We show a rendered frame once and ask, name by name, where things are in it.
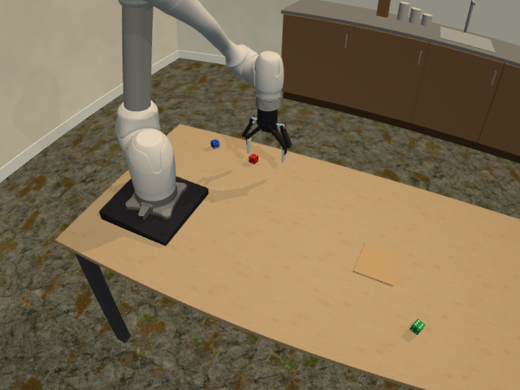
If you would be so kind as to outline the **orange mat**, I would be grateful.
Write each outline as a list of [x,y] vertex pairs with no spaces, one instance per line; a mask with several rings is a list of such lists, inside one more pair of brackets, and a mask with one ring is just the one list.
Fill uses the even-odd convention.
[[398,253],[365,243],[353,272],[393,286],[402,257]]

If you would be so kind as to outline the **green die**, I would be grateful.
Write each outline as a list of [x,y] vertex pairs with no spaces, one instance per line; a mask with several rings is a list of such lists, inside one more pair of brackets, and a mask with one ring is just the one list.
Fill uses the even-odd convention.
[[425,327],[425,324],[417,319],[414,324],[411,326],[410,330],[415,333],[416,335],[419,334],[419,332]]

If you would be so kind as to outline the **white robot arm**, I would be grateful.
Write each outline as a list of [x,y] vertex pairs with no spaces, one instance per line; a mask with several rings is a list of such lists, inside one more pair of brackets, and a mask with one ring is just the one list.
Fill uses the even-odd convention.
[[176,182],[174,151],[160,132],[158,107],[151,101],[154,7],[196,29],[215,46],[230,70],[256,89],[256,107],[261,111],[279,109],[284,65],[276,52],[258,55],[230,41],[198,0],[118,1],[122,6],[123,103],[117,110],[115,131],[135,189],[125,206],[139,210],[137,217],[142,221],[149,214],[170,219],[187,184]]

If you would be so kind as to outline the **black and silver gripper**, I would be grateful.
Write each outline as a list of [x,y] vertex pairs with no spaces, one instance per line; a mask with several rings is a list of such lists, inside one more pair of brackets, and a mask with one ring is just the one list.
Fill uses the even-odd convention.
[[[290,149],[290,147],[292,146],[292,142],[286,131],[285,123],[280,124],[277,122],[277,119],[278,119],[278,110],[263,111],[263,110],[259,110],[259,109],[258,109],[258,118],[256,119],[254,116],[252,116],[249,119],[249,124],[242,134],[242,136],[246,138],[247,154],[249,154],[252,149],[252,135],[254,135],[256,132],[258,132],[261,129],[263,132],[269,132],[269,133],[271,132],[271,134],[273,136],[275,136],[276,140],[283,147],[281,162],[282,163],[284,162],[286,153],[287,153],[287,148]],[[252,125],[255,122],[257,122],[257,124],[258,124],[257,129],[255,128],[250,134],[248,134],[248,131],[250,130],[250,128],[252,127]],[[282,136],[280,135],[277,127],[279,128]]]

